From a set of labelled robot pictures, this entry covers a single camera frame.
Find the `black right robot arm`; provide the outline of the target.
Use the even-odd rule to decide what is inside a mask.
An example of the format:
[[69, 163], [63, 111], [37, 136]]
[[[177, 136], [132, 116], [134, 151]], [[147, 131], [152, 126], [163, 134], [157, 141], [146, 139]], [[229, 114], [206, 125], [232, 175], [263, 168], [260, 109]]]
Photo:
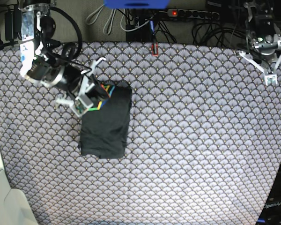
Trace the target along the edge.
[[[21, 77], [33, 84], [46, 88], [56, 87], [64, 91], [64, 96], [57, 98], [58, 105], [69, 107], [76, 116], [82, 117], [90, 111], [100, 110], [110, 98], [111, 91], [95, 77], [95, 68], [104, 57], [93, 60], [91, 65], [80, 70], [80, 64], [74, 62], [82, 51], [82, 34], [77, 23], [66, 12], [57, 8], [54, 0], [22, 0], [19, 10], [22, 13], [22, 43], [20, 44]], [[61, 54], [53, 50], [61, 43], [52, 37], [56, 30], [51, 11], [66, 18], [73, 26], [78, 43], [63, 45]]]

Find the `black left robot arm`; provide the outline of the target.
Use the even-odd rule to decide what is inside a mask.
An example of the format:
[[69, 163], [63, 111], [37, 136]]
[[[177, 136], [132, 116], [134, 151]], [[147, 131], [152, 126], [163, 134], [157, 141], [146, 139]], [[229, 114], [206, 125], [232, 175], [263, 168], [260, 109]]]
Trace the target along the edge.
[[278, 84], [277, 69], [281, 63], [281, 30], [274, 22], [274, 8], [267, 0], [244, 3], [246, 49], [238, 55], [259, 70], [266, 86]]

